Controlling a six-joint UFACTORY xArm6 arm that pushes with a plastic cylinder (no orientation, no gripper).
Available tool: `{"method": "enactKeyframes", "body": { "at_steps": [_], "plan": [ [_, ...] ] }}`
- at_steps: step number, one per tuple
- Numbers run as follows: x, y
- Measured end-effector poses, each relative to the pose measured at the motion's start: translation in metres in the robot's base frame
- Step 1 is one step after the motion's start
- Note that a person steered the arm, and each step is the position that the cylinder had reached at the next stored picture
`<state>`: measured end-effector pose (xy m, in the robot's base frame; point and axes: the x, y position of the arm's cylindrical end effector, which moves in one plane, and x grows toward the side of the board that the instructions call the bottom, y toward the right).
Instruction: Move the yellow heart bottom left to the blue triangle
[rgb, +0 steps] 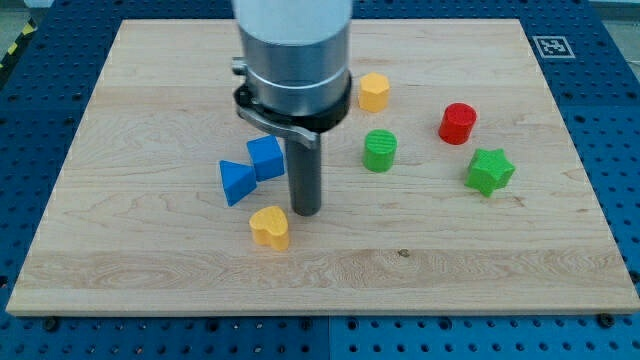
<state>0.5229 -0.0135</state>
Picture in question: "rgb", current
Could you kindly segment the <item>black clamp with lever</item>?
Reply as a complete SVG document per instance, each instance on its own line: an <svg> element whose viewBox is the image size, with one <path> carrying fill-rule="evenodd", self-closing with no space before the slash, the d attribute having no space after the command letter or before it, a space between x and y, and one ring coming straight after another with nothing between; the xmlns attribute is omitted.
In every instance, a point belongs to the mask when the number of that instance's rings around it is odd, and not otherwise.
<svg viewBox="0 0 640 360"><path fill-rule="evenodd" d="M348 114L351 104L352 77L348 73L346 88L329 108L306 116L278 113L260 104L247 84L238 87L233 97L238 116L263 132L297 142L307 149L317 149L320 134L336 127Z"/></svg>

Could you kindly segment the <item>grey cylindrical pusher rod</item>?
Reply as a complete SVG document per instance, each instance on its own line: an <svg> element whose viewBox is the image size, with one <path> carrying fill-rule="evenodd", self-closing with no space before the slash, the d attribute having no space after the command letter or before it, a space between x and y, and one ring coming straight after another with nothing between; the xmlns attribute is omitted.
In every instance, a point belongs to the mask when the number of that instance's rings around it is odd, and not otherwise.
<svg viewBox="0 0 640 360"><path fill-rule="evenodd" d="M291 206L301 216L312 216L321 208L321 139L307 147L285 141Z"/></svg>

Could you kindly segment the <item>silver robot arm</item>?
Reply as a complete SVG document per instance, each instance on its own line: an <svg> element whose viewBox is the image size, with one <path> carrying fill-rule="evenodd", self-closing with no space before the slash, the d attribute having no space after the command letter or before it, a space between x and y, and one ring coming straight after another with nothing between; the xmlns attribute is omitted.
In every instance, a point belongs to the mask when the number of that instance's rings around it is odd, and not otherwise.
<svg viewBox="0 0 640 360"><path fill-rule="evenodd" d="M323 133L348 114L352 4L346 0L233 0L242 54L232 71L237 114L283 139L293 210L322 204Z"/></svg>

